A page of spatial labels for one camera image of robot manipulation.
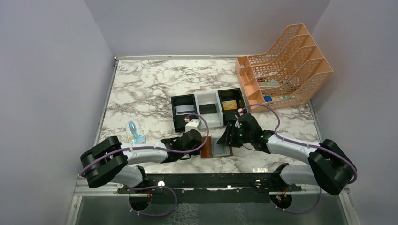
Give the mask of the brown leather card holder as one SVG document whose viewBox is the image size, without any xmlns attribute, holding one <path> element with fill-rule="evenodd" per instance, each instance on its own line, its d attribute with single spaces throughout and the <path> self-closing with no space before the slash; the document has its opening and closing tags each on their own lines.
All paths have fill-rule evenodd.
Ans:
<svg viewBox="0 0 398 225">
<path fill-rule="evenodd" d="M 233 156 L 233 150 L 231 147 L 218 145 L 217 141 L 220 138 L 208 137 L 205 145 L 200 151 L 201 158 L 220 158 Z"/>
</svg>

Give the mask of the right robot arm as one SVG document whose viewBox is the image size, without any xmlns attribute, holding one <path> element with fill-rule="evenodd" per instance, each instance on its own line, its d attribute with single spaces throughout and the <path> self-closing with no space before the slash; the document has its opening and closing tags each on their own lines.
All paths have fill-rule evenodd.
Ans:
<svg viewBox="0 0 398 225">
<path fill-rule="evenodd" d="M 242 147 L 248 143 L 256 151 L 284 155 L 303 162 L 302 165 L 285 165 L 277 171 L 281 182 L 287 185 L 318 185 L 331 195 L 338 195 L 356 176 L 356 168 L 332 140 L 321 143 L 303 143 L 279 136 L 275 131 L 264 130 L 249 113 L 229 122 L 217 141 L 218 145 Z"/>
</svg>

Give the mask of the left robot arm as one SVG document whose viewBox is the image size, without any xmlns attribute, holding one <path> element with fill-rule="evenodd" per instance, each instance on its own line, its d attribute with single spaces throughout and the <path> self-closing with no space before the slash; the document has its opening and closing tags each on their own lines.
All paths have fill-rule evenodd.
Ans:
<svg viewBox="0 0 398 225">
<path fill-rule="evenodd" d="M 181 137 L 162 139 L 146 144 L 123 145 L 116 136 L 111 136 L 95 145 L 80 160 L 90 188 L 98 188 L 110 182 L 123 184 L 132 189 L 142 190 L 150 185 L 149 178 L 141 163 L 170 163 L 183 156 L 200 152 L 209 136 L 192 129 Z"/>
</svg>

